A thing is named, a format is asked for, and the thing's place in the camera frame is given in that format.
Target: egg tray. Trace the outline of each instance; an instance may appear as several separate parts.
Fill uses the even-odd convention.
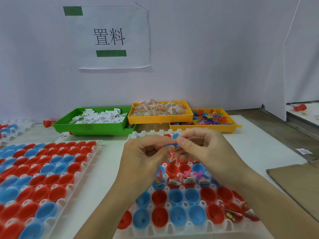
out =
[[[49,238],[100,146],[97,140],[0,150],[0,238]]]
[[[0,124],[8,124],[8,127],[0,129],[0,146],[5,145],[13,138],[24,133],[26,129],[30,129],[32,126],[32,122],[27,120],[2,120],[0,121]]]
[[[179,133],[178,133],[178,131],[173,132],[171,129],[168,132],[164,132],[163,130],[160,130],[159,132],[142,131],[141,133],[134,132],[134,133],[130,134],[128,136],[128,139],[146,136],[146,135],[153,135],[153,134],[158,134],[158,135],[170,134],[173,137],[174,134],[179,134]],[[179,164],[178,161],[182,162],[181,160],[178,159],[173,164],[176,165],[179,169],[181,164]],[[193,169],[193,165],[199,164],[199,163],[196,161],[188,161],[187,163],[183,162],[182,164],[187,164],[189,167],[191,167]],[[256,221],[252,221],[249,218],[246,218],[245,216],[243,216],[243,218],[240,222],[233,222],[228,217],[226,217],[225,214],[224,214],[223,222],[221,224],[214,224],[207,216],[206,209],[207,209],[208,205],[205,202],[205,200],[202,198],[200,191],[203,188],[210,188],[217,195],[217,188],[219,188],[219,187],[225,188],[225,187],[218,184],[218,182],[211,177],[211,175],[209,174],[209,172],[206,169],[205,169],[203,175],[205,177],[208,177],[209,179],[211,179],[210,183],[207,184],[207,186],[199,185],[198,179],[196,179],[196,184],[193,186],[193,190],[196,190],[200,194],[200,199],[195,203],[192,203],[189,200],[187,200],[185,197],[185,192],[189,188],[186,188],[183,184],[181,184],[179,186],[178,190],[182,192],[183,199],[182,199],[181,203],[176,205],[175,202],[170,201],[170,197],[169,197],[169,193],[172,189],[170,189],[170,187],[168,186],[168,182],[167,182],[167,180],[171,176],[171,174],[170,175],[167,174],[167,166],[168,165],[169,165],[168,162],[163,163],[162,164],[163,169],[160,167],[157,171],[157,173],[159,173],[160,170],[164,170],[163,178],[165,180],[165,182],[164,182],[165,186],[163,186],[163,188],[157,188],[156,186],[154,187],[152,185],[145,192],[145,193],[148,193],[149,197],[150,197],[150,201],[146,207],[142,207],[141,205],[138,205],[137,202],[139,201],[140,197],[137,199],[137,201],[133,205],[130,206],[130,208],[127,210],[126,214],[122,218],[121,223],[124,223],[124,224],[127,223],[128,219],[127,218],[125,219],[125,217],[130,217],[131,222],[129,221],[130,224],[126,225],[124,229],[121,228],[121,223],[120,223],[118,229],[115,232],[114,238],[144,238],[144,237],[165,237],[165,236],[169,236],[169,235],[181,236],[181,235],[195,235],[195,234],[248,232],[248,231],[254,231],[257,228],[259,228],[260,226],[263,226],[262,223],[259,221],[259,219],[256,222]],[[177,173],[176,176],[178,177],[180,175],[182,175],[182,173],[179,171],[179,173]],[[155,203],[152,200],[153,193],[156,191],[159,191],[159,190],[164,191],[167,195],[167,200],[166,200],[164,205],[158,205],[158,204],[155,205]],[[233,197],[229,201],[229,203],[234,203],[235,205],[242,208],[243,204],[245,203],[244,199],[242,197],[240,197],[236,192],[233,192],[232,194],[233,194]],[[213,202],[209,203],[209,205],[210,204],[215,204],[215,205],[219,206],[220,208],[222,208],[222,205],[224,204],[224,202],[217,196]],[[181,226],[174,225],[174,223],[172,222],[173,215],[171,215],[170,212],[176,206],[182,207],[186,213],[186,222]],[[200,206],[203,209],[203,211],[205,212],[205,221],[200,225],[196,224],[196,219],[194,220],[194,218],[191,219],[191,217],[190,217],[189,210],[192,206]],[[158,224],[158,221],[156,221],[156,217],[154,217],[155,224],[153,221],[152,213],[153,213],[154,209],[159,208],[159,207],[164,208],[168,213],[168,221],[167,221],[166,225],[163,227],[158,227],[155,225],[155,224]],[[149,219],[149,223],[147,224],[147,226],[144,229],[138,229],[133,223],[135,213],[141,208],[145,208],[145,210],[148,213],[148,219]]]

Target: orange tray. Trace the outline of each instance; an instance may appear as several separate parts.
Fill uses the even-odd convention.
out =
[[[204,110],[204,112],[209,113],[210,109],[191,109],[191,111],[195,110]],[[201,128],[209,128],[209,129],[216,129],[220,132],[234,132],[237,127],[242,127],[241,125],[238,125],[223,109],[221,108],[213,108],[213,110],[217,113],[223,114],[225,117],[227,117],[228,123],[234,123],[234,125],[169,125],[169,128],[173,131],[177,131],[177,129],[182,129],[182,131],[186,130],[187,128],[193,128],[193,127],[201,127]]]
[[[169,101],[159,101],[160,103],[169,103]],[[132,117],[134,107],[138,106],[140,103],[135,102],[132,105],[132,108],[129,112],[128,119],[130,124],[144,124],[144,123],[167,123],[167,122],[191,122],[193,120],[193,112],[190,109],[186,101],[172,101],[180,104],[184,104],[187,109],[185,115],[162,115],[162,116],[141,116],[141,117]]]

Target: brown cardboard box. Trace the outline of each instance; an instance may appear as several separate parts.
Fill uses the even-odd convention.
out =
[[[319,222],[319,160],[268,169],[267,173]]]

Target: green plastic bin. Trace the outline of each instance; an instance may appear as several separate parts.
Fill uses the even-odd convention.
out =
[[[114,108],[121,109],[121,114],[127,113],[122,123],[98,123],[98,124],[74,124],[69,123],[72,118],[82,115],[85,109],[93,109],[95,112],[113,111]],[[127,136],[136,130],[137,125],[133,128],[125,128],[128,124],[127,116],[130,112],[130,106],[114,106],[114,107],[82,107],[76,108],[66,116],[53,124],[57,132],[71,132],[73,135],[110,135],[110,136]]]

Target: translucent plastic tray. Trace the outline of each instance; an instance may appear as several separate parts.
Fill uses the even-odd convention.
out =
[[[10,141],[12,138],[19,136],[24,133],[26,129],[30,129],[32,122],[21,121],[21,120],[8,120],[0,121],[1,125],[8,125],[0,129],[0,146],[5,145],[6,142]]]
[[[0,238],[49,238],[99,141],[0,150]]]
[[[150,131],[145,132],[142,131],[141,133],[134,132],[131,135],[129,135],[128,139],[146,136],[150,134],[170,134],[173,138],[176,137],[173,136],[174,134],[179,134],[181,131],[173,132],[171,129],[168,132],[164,132],[163,130],[160,130],[159,132]],[[196,161],[188,161],[183,162],[182,164],[179,164],[178,162],[182,162],[180,160],[175,161],[174,164],[176,167],[178,167],[178,170],[180,169],[180,166],[188,165],[190,168],[193,169],[193,166],[196,165],[196,167],[201,167],[202,165],[199,164]],[[228,190],[227,188],[223,187],[222,185],[219,185],[217,181],[215,181],[209,172],[204,168],[203,175],[210,179],[210,183],[206,185],[199,185],[198,179],[196,178],[196,182],[193,185],[193,188],[186,188],[184,184],[181,184],[178,189],[172,188],[168,186],[167,180],[169,179],[169,175],[167,174],[167,167],[169,163],[163,163],[162,168],[160,167],[158,169],[158,172],[160,170],[164,170],[163,177],[165,180],[164,186],[162,188],[153,187],[153,185],[141,196],[137,199],[138,202],[143,201],[146,202],[148,195],[149,195],[149,203],[145,203],[144,205],[138,205],[137,203],[134,203],[130,206],[130,208],[127,210],[126,214],[122,218],[120,225],[118,229],[116,230],[116,233],[114,235],[114,238],[143,238],[143,237],[164,237],[169,235],[194,235],[194,234],[213,234],[213,233],[229,233],[229,232],[248,232],[248,231],[254,231],[255,229],[259,228],[262,223],[257,218],[256,221],[259,222],[253,222],[250,219],[246,218],[245,216],[242,217],[241,220],[238,220],[237,222],[233,222],[229,218],[225,216],[226,210],[223,210],[222,204],[224,203],[221,200],[221,197],[219,195],[220,192],[223,190]],[[178,171],[176,176],[182,175],[181,171]],[[207,216],[208,210],[207,210],[207,201],[204,197],[202,197],[201,190],[204,189],[207,191],[209,189],[212,189],[216,195],[216,198],[213,199],[213,201],[208,201],[209,205],[214,204],[215,207],[221,208],[222,214],[219,215],[220,221],[215,224],[213,223]],[[170,200],[170,191],[173,191],[173,194],[177,191],[180,191],[182,193],[181,195],[181,202],[176,204],[174,201]],[[159,193],[158,191],[164,191],[166,193],[167,199],[163,203],[163,200],[161,201],[162,204],[159,205],[159,202],[157,201],[157,196],[152,197],[153,193]],[[189,190],[187,193],[194,193],[199,194],[198,200],[195,199],[193,202],[189,199],[189,194],[186,197],[185,193]],[[234,203],[235,205],[239,206],[239,208],[242,208],[242,205],[245,203],[244,199],[239,196],[236,192],[231,192],[231,197],[229,198],[229,201],[227,203]],[[164,208],[167,211],[168,214],[168,221],[165,223],[167,219],[167,215],[165,214],[165,211],[163,209],[158,209],[159,207]]]

